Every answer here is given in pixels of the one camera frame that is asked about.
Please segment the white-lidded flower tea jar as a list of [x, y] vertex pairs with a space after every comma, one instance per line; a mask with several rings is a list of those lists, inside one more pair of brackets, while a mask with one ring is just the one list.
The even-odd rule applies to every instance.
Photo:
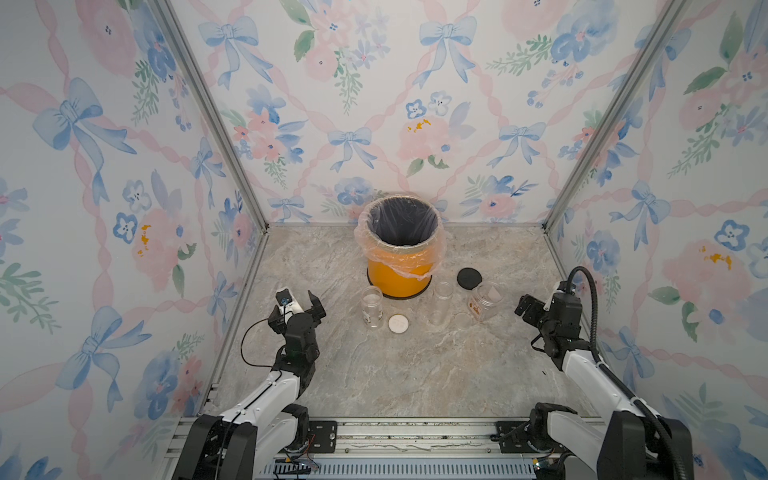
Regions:
[[370, 329], [379, 329], [383, 325], [383, 299], [382, 291], [376, 286], [369, 286], [362, 293], [362, 318]]

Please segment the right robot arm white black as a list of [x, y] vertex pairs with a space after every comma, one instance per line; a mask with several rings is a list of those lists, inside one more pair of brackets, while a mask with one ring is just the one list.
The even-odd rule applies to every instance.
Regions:
[[575, 294], [558, 289], [549, 302], [524, 295], [515, 313], [537, 329], [540, 352], [580, 387], [606, 426], [588, 425], [570, 407], [539, 402], [506, 442], [540, 452], [561, 447], [600, 479], [693, 478], [688, 427], [648, 406], [581, 338], [582, 304]]

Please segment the white flower tea jar lid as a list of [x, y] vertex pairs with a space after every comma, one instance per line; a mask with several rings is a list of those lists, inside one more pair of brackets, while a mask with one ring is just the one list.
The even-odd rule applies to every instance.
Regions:
[[388, 319], [388, 328], [394, 334], [403, 334], [409, 329], [410, 322], [405, 315], [394, 314]]

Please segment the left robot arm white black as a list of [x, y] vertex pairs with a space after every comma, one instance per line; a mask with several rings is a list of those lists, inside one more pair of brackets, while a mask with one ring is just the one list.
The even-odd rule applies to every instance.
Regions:
[[288, 289], [275, 294], [267, 324], [285, 344], [269, 374], [234, 407], [195, 419], [172, 479], [254, 479], [281, 451], [308, 446], [308, 409], [296, 401], [314, 376], [316, 328], [326, 316], [319, 297], [308, 296], [310, 307], [303, 309]]

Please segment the labelled flower tea jar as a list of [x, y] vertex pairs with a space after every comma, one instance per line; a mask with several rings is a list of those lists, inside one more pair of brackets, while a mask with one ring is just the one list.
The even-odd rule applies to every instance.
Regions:
[[508, 287], [490, 280], [481, 281], [469, 295], [467, 307], [470, 316], [484, 322], [498, 314], [508, 297]]

